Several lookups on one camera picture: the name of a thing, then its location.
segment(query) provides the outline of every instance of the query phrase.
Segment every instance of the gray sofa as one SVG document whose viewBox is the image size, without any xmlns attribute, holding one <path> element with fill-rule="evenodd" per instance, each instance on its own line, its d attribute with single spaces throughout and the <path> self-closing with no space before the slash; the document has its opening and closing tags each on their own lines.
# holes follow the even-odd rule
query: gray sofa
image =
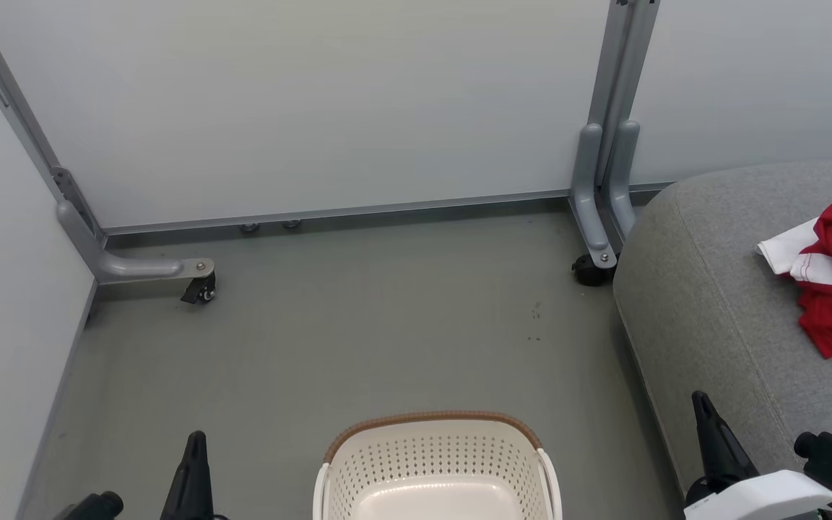
<svg viewBox="0 0 832 520">
<path fill-rule="evenodd" d="M 802 431 L 832 432 L 832 359 L 798 326 L 799 290 L 753 246 L 832 202 L 832 162 L 700 175 L 657 195 L 615 300 L 680 488 L 702 476 L 690 393 L 703 389 L 763 473 L 800 469 Z"/>
</svg>

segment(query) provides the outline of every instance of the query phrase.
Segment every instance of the white plastic basket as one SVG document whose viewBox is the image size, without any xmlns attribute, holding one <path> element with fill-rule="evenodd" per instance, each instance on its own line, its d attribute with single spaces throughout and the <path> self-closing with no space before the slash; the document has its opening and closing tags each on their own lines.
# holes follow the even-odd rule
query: white plastic basket
<svg viewBox="0 0 832 520">
<path fill-rule="evenodd" d="M 492 412 L 360 422 L 326 452 L 313 520 L 561 520 L 558 477 L 525 424 Z"/>
</svg>

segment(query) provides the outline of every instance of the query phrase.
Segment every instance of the brown basket handle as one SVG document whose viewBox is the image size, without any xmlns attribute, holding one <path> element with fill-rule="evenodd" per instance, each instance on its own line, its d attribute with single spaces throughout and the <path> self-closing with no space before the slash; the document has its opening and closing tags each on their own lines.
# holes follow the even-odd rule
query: brown basket handle
<svg viewBox="0 0 832 520">
<path fill-rule="evenodd" d="M 358 422 L 357 425 L 351 425 L 348 429 L 343 431 L 336 437 L 333 444 L 329 445 L 326 450 L 326 456 L 323 462 L 333 464 L 333 458 L 336 457 L 336 452 L 345 441 L 348 441 L 353 435 L 366 431 L 368 429 L 389 427 L 390 425 L 403 425 L 407 423 L 418 423 L 425 421 L 460 421 L 460 420 L 474 420 L 474 421 L 496 421 L 499 423 L 506 423 L 512 428 L 518 429 L 531 442 L 535 450 L 541 448 L 541 441 L 538 440 L 538 435 L 534 434 L 525 422 L 512 417 L 511 415 L 498 414 L 497 412 L 416 412 L 415 414 L 390 415 L 390 417 L 380 417 L 377 419 L 370 419 L 367 421 Z"/>
</svg>

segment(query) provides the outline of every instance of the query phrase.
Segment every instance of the gray floor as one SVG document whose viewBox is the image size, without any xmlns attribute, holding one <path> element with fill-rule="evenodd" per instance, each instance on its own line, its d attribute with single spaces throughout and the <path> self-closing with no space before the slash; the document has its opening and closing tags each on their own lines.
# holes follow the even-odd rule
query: gray floor
<svg viewBox="0 0 832 520">
<path fill-rule="evenodd" d="M 179 303 L 181 286 L 106 293 L 71 363 L 26 517 L 115 490 L 121 518 L 157 518 L 199 428 L 219 513 L 309 518 L 336 434 L 436 409 L 531 425 L 567 518 L 681 517 L 611 289 L 573 282 L 582 250 L 565 212 L 530 211 L 126 249 L 214 257 L 217 299 Z"/>
</svg>

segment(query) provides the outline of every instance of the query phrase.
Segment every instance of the white wall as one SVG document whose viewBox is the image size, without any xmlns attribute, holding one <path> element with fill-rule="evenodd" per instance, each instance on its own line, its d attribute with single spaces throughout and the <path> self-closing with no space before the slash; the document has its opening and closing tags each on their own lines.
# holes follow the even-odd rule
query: white wall
<svg viewBox="0 0 832 520">
<path fill-rule="evenodd" d="M 631 182 L 832 158 L 832 0 L 662 0 Z"/>
<path fill-rule="evenodd" d="M 19 508 L 91 287 L 0 110 L 0 519 Z"/>
<path fill-rule="evenodd" d="M 565 190 L 610 0 L 0 0 L 106 228 Z"/>
</svg>

